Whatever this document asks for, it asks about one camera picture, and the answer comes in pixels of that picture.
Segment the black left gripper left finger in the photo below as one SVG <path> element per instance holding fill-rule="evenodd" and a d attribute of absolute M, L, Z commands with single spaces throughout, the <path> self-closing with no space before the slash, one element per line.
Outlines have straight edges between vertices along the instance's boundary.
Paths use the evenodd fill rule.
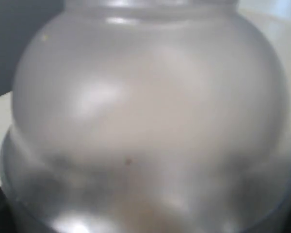
<path fill-rule="evenodd" d="M 20 233 L 10 206 L 0 186 L 0 233 Z"/>

